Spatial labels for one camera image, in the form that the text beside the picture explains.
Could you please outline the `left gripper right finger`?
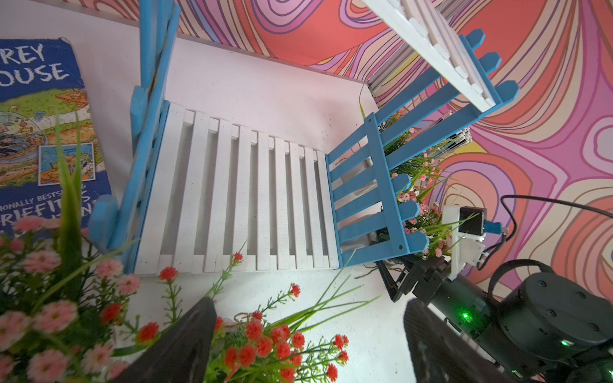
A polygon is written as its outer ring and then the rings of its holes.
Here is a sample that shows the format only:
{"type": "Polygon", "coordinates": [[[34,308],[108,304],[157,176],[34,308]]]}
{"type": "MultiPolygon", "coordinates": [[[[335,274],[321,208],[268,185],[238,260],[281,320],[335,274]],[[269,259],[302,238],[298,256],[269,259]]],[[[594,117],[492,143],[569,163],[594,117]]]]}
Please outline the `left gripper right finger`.
{"type": "Polygon", "coordinates": [[[512,381],[483,359],[421,301],[408,301],[403,325],[417,382],[512,381]]]}

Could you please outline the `pink flower potted plant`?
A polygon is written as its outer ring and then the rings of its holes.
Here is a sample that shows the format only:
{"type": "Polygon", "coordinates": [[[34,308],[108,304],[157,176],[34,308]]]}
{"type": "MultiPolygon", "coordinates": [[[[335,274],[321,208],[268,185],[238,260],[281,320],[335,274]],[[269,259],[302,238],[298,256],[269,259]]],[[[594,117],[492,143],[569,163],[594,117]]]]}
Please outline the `pink flower potted plant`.
{"type": "Polygon", "coordinates": [[[140,279],[82,226],[85,145],[51,153],[60,216],[24,216],[1,235],[1,380],[110,382],[129,368],[117,336],[140,279]]]}
{"type": "MultiPolygon", "coordinates": [[[[378,130],[383,134],[387,129],[391,128],[396,122],[399,122],[404,116],[409,113],[405,107],[402,107],[393,116],[380,124],[378,130]]],[[[406,132],[391,140],[385,145],[386,156],[392,152],[398,150],[404,146],[410,140],[413,140],[419,133],[423,133],[428,129],[433,129],[437,124],[442,123],[446,119],[453,116],[454,111],[449,110],[446,113],[439,113],[432,121],[420,121],[409,128],[406,132]]],[[[443,225],[443,228],[438,226],[442,225],[442,207],[439,203],[426,204],[425,198],[434,190],[434,187],[443,182],[444,177],[441,176],[441,169],[437,169],[438,162],[435,161],[435,157],[442,157],[445,153],[451,153],[453,150],[447,148],[450,145],[455,145],[453,141],[456,140],[455,135],[451,135],[441,143],[434,145],[434,147],[428,149],[425,153],[419,154],[412,159],[403,162],[399,166],[393,168],[390,171],[392,180],[402,174],[406,174],[411,179],[411,184],[408,184],[405,191],[396,192],[397,203],[402,204],[406,201],[413,201],[420,204],[420,215],[416,219],[406,220],[403,223],[406,234],[412,234],[417,231],[423,231],[429,236],[429,249],[424,252],[418,252],[418,256],[432,257],[447,255],[450,256],[451,244],[449,243],[452,227],[450,225],[443,225]]],[[[388,229],[379,229],[376,232],[372,232],[363,239],[369,241],[370,245],[378,244],[389,240],[388,229]]]]}

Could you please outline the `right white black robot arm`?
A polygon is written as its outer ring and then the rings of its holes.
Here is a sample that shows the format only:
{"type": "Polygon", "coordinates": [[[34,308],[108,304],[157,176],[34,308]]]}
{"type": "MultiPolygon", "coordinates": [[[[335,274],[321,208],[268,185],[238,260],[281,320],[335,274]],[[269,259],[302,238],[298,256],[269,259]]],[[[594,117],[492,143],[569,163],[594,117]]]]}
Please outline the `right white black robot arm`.
{"type": "Polygon", "coordinates": [[[502,263],[487,290],[456,274],[443,258],[395,258],[397,279],[376,266],[393,302],[413,293],[475,341],[517,381],[612,380],[612,303],[534,259],[502,263]]]}

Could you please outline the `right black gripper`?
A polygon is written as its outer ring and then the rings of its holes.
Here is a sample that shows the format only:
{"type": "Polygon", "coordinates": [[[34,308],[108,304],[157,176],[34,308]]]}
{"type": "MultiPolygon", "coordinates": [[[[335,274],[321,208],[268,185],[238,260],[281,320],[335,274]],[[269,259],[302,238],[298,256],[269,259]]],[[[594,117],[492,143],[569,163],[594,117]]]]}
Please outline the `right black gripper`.
{"type": "Polygon", "coordinates": [[[397,257],[390,263],[400,268],[397,277],[392,276],[388,264],[387,260],[375,263],[393,303],[413,292],[467,335],[481,335],[492,321],[493,307],[485,292],[461,274],[449,279],[451,266],[446,261],[414,255],[397,257]]]}

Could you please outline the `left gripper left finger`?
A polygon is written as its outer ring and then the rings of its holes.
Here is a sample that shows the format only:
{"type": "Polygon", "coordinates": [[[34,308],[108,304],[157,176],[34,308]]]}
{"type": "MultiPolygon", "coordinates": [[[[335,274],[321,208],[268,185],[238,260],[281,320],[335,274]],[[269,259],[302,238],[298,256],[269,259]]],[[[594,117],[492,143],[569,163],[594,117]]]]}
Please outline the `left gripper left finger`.
{"type": "Polygon", "coordinates": [[[203,382],[217,315],[204,297],[113,382],[203,382]]]}

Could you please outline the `blue white wooden rack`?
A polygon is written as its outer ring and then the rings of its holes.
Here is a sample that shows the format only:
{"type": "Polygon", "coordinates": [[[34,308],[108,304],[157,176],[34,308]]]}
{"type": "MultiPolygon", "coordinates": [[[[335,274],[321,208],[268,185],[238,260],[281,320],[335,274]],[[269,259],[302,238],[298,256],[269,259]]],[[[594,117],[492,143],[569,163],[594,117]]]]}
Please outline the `blue white wooden rack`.
{"type": "Polygon", "coordinates": [[[498,54],[477,57],[485,35],[459,35],[428,1],[369,1],[368,8],[429,65],[328,153],[191,112],[164,97],[180,7],[140,4],[140,76],[130,107],[133,164],[122,200],[101,196],[90,240],[125,269],[153,274],[220,271],[255,238],[247,268],[309,270],[423,252],[408,235],[415,202],[390,171],[513,102],[515,81],[495,86],[498,54]]]}

